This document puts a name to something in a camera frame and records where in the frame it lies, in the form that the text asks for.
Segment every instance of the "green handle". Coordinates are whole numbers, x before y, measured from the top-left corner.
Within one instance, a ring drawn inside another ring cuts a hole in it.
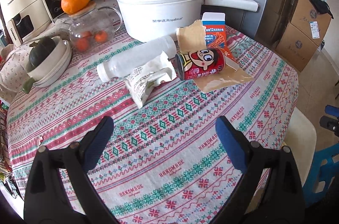
[[[30,78],[29,80],[26,80],[25,83],[22,85],[22,90],[23,92],[25,92],[26,94],[28,94],[30,92],[30,90],[33,87],[33,83],[35,83],[36,80],[33,78]]]

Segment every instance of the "pitcher handle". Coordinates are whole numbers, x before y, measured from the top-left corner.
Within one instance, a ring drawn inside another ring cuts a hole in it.
[[[116,13],[118,14],[118,16],[119,16],[119,18],[120,18],[120,24],[119,24],[118,28],[117,28],[114,32],[118,31],[118,30],[120,29],[122,23],[123,23],[123,19],[122,19],[121,13],[120,13],[116,8],[113,8],[113,7],[111,7],[111,6],[103,6],[103,7],[100,7],[100,8],[98,8],[98,11],[99,11],[99,10],[103,10],[103,9],[113,10],[114,12],[116,12]]]

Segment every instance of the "brown paper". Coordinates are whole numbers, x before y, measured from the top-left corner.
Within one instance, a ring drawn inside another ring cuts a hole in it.
[[[177,29],[177,39],[180,52],[197,51],[206,48],[205,28],[201,20],[196,20],[192,25]],[[213,75],[193,79],[199,89],[211,92],[223,87],[238,83],[250,82],[253,78],[239,68],[235,71],[226,65],[225,68]]]

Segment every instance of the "metal bolt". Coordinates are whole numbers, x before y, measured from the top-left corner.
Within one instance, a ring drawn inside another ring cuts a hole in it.
[[[291,149],[288,146],[283,146],[282,150],[285,151],[286,153],[291,152]]]
[[[260,144],[257,141],[252,141],[251,146],[254,147],[254,148],[258,148],[258,147],[260,147]]]
[[[77,148],[79,146],[79,142],[73,142],[69,145],[70,148]]]
[[[38,148],[38,152],[42,153],[46,150],[46,147],[45,146],[41,146]]]

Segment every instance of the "glass pitcher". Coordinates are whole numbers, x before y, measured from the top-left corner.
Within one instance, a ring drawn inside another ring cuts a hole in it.
[[[120,24],[117,28],[113,26],[109,15],[103,9],[113,10],[120,17]],[[72,46],[81,53],[91,47],[104,43],[114,38],[122,24],[121,13],[109,6],[96,8],[94,1],[77,13],[70,15],[72,24],[69,27],[69,37]]]

